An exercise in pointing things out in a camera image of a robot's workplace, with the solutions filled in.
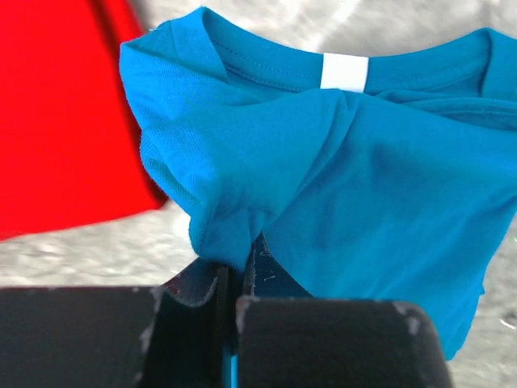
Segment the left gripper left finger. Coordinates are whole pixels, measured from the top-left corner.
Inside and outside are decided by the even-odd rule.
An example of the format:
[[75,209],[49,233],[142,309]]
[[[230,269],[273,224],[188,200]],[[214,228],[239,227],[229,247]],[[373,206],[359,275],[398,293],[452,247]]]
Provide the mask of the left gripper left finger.
[[4,287],[4,387],[226,387],[229,269],[159,286]]

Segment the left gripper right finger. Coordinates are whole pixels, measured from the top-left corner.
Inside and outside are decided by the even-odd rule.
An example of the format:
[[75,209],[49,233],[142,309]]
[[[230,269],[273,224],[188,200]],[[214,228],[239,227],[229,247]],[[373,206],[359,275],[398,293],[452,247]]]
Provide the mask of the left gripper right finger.
[[408,302],[315,298],[254,242],[236,303],[239,387],[451,387],[435,326]]

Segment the blue t shirt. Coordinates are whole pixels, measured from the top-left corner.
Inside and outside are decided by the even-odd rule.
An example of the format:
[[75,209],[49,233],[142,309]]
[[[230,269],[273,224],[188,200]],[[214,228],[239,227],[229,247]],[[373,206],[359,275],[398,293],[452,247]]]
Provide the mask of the blue t shirt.
[[413,302],[456,355],[516,211],[514,38],[349,58],[201,7],[124,43],[120,73],[197,255],[242,270],[263,236],[312,295]]

